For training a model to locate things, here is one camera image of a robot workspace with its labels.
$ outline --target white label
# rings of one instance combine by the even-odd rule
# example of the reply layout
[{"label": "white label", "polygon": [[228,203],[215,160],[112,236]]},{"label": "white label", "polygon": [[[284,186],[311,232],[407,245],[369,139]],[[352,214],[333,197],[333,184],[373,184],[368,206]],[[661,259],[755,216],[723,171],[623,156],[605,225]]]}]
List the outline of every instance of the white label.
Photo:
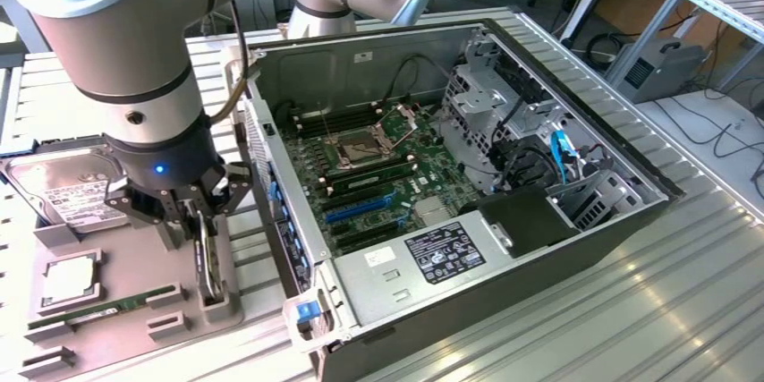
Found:
[{"label": "white label", "polygon": [[367,263],[369,263],[369,267],[379,266],[381,263],[395,260],[393,248],[385,246],[376,251],[365,253],[363,256],[367,259]]},{"label": "white label", "polygon": [[353,55],[353,63],[364,63],[369,62],[373,58],[372,51],[367,51],[365,53],[357,53]]},{"label": "white label", "polygon": [[376,183],[380,180],[379,176],[373,176],[372,178],[367,178],[363,181],[357,181],[356,183],[349,183],[348,188],[356,188],[361,185],[368,185],[369,183]]},{"label": "white label", "polygon": [[53,188],[43,192],[45,200],[69,226],[91,225],[124,216],[121,212],[104,204],[107,185],[108,181],[99,181]]},{"label": "white label", "polygon": [[68,324],[83,324],[87,321],[92,321],[93,319],[99,319],[99,318],[104,318],[108,315],[116,315],[120,312],[120,310],[117,310],[117,308],[108,308],[101,310],[100,312],[96,313],[91,313],[88,315],[84,315],[80,318],[72,318],[68,321]]}]

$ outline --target sticker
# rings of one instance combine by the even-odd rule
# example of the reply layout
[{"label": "sticker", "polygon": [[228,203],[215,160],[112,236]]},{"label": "sticker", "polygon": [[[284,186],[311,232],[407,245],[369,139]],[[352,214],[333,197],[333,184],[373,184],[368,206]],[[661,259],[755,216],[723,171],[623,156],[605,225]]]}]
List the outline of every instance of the sticker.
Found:
[{"label": "sticker", "polygon": [[387,263],[388,261],[395,260],[393,248],[385,246],[379,250],[367,252],[365,254],[363,254],[363,256],[367,259],[367,263],[369,263],[369,267],[379,266],[381,263]]},{"label": "sticker", "polygon": [[91,225],[124,216],[104,204],[108,181],[81,183],[43,192],[44,199],[71,227]]},{"label": "sticker", "polygon": [[372,51],[367,51],[365,53],[357,53],[353,55],[353,63],[364,63],[369,62],[373,59]]},{"label": "sticker", "polygon": [[439,284],[485,263],[461,223],[407,239],[405,246],[431,284]]},{"label": "sticker", "polygon": [[100,312],[88,313],[83,317],[69,319],[67,321],[67,324],[68,325],[83,324],[87,321],[92,321],[93,319],[104,318],[109,315],[116,315],[117,313],[120,313],[120,310],[117,308],[108,308],[108,309],[101,310]]},{"label": "sticker", "polygon": [[361,185],[369,185],[371,183],[376,183],[379,180],[380,180],[379,176],[372,176],[372,178],[367,178],[361,181],[357,181],[356,183],[349,183],[348,188],[356,188],[360,187]]}]

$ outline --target blue latch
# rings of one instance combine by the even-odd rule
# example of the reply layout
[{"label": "blue latch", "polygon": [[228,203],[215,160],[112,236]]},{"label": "blue latch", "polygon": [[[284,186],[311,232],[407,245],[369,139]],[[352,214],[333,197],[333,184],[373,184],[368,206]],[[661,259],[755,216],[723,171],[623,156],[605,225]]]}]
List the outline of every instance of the blue latch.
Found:
[{"label": "blue latch", "polygon": [[297,318],[297,324],[308,322],[313,318],[319,318],[321,316],[321,308],[319,307],[319,302],[308,301],[307,303],[300,303],[297,305],[297,314],[300,315]]},{"label": "blue latch", "polygon": [[268,186],[268,200],[272,201],[276,199],[276,191],[279,191],[279,184],[273,181]]},{"label": "blue latch", "polygon": [[557,164],[557,168],[560,169],[563,183],[567,183],[567,178],[564,177],[563,153],[567,152],[568,156],[577,157],[577,152],[573,148],[571,140],[561,130],[557,130],[552,133],[552,137],[549,139],[549,148],[552,150],[553,161]]}]

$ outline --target blue pcie slot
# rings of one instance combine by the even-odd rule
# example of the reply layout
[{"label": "blue pcie slot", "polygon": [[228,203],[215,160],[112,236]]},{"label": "blue pcie slot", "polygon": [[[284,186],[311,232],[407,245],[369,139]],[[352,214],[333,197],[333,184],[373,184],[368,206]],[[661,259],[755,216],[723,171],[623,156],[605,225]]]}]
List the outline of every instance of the blue pcie slot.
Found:
[{"label": "blue pcie slot", "polygon": [[356,206],[353,206],[352,208],[347,208],[343,209],[335,213],[327,214],[324,217],[324,221],[327,224],[333,224],[337,223],[340,221],[344,221],[348,218],[352,218],[355,216],[363,215],[368,212],[372,212],[372,210],[379,210],[379,209],[384,209],[388,208],[391,206],[391,204],[393,203],[393,195],[395,192],[388,194],[387,196],[384,196],[380,199],[375,199],[372,201],[368,201],[365,203],[361,203]]}]

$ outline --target power supply label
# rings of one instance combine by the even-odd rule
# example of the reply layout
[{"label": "power supply label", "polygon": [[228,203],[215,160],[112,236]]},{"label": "power supply label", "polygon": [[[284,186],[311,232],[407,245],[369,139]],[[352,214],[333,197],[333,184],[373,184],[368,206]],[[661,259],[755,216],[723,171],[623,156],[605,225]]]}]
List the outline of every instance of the power supply label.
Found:
[{"label": "power supply label", "polygon": [[439,284],[485,263],[461,223],[407,239],[405,246],[431,284]]}]

